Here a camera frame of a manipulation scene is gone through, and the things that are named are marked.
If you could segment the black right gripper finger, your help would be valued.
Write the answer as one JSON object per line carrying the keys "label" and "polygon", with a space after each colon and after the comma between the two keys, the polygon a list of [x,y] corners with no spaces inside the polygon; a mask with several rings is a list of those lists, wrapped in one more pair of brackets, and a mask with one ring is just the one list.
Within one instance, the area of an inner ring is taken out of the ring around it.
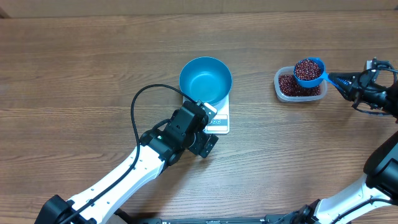
{"label": "black right gripper finger", "polygon": [[335,85],[352,85],[360,74],[360,72],[329,73],[328,79]]}
{"label": "black right gripper finger", "polygon": [[349,84],[348,82],[341,82],[339,80],[332,81],[332,84],[335,86],[335,88],[339,91],[340,95],[344,99],[354,98],[354,89],[352,84]]}

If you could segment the blue plastic measuring scoop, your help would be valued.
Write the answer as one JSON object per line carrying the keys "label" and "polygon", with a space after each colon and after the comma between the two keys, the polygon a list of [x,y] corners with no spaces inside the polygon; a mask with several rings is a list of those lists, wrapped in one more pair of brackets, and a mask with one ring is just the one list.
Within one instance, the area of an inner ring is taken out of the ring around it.
{"label": "blue plastic measuring scoop", "polygon": [[326,81],[328,83],[331,83],[337,90],[342,90],[341,87],[339,87],[335,82],[330,80],[329,74],[325,70],[325,64],[324,64],[323,60],[321,60],[318,57],[309,57],[308,59],[314,61],[318,65],[318,67],[320,68],[320,71],[321,71],[321,75],[318,78],[313,79],[313,80],[301,80],[301,79],[299,79],[299,77],[296,74],[296,68],[294,68],[294,77],[300,86],[302,86],[304,88],[313,88],[313,87],[321,84],[322,81]]}

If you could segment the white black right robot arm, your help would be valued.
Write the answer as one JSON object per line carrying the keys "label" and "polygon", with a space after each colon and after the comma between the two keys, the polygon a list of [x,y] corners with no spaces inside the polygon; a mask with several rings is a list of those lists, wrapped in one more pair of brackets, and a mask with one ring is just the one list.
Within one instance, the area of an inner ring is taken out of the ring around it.
{"label": "white black right robot arm", "polygon": [[[397,117],[397,81],[390,87],[375,80],[381,68],[359,73],[329,73],[325,78],[355,106],[366,103],[382,115]],[[364,174],[334,196],[318,199],[291,214],[291,223],[349,223],[376,208],[397,205],[397,134],[367,159]]]}

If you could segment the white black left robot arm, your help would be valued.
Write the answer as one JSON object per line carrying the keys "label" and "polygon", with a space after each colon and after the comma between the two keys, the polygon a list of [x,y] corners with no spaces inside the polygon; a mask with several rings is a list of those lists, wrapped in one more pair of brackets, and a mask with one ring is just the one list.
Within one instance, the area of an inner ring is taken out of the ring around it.
{"label": "white black left robot arm", "polygon": [[218,137],[204,132],[217,110],[208,103],[184,101],[170,119],[146,131],[133,152],[109,174],[68,200],[54,195],[36,223],[106,223],[146,183],[174,165],[185,150],[206,158]]}

